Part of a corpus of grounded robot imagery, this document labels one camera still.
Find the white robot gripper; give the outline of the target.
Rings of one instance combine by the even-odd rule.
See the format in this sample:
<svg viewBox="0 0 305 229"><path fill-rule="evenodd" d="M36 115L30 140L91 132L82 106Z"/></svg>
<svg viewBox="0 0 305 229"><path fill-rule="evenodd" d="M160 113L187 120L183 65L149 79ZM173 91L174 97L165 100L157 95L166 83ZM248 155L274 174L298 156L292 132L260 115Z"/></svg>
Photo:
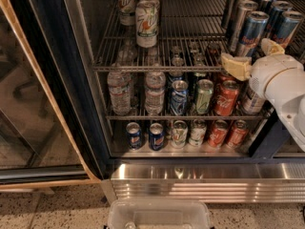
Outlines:
<svg viewBox="0 0 305 229"><path fill-rule="evenodd" d="M292 56L284 54L285 50L269 38L261 40L261 50L266 56L256 60L253 65L251 57L222 53L222 67L239 81L250 78L251 89L262 98L289 100L304 95L303 65Z"/></svg>

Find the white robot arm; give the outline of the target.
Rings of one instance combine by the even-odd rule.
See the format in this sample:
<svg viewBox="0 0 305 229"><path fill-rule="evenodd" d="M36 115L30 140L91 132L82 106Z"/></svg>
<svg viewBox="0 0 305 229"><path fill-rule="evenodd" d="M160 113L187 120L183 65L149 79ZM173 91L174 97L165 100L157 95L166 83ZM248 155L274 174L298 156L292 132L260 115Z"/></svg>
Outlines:
<svg viewBox="0 0 305 229"><path fill-rule="evenodd" d="M285 53L282 46L263 38L264 56L253 64L247 56L221 54L221 65L240 81L268 100L282 124L302 151L305 151L305 71L303 65Z"/></svg>

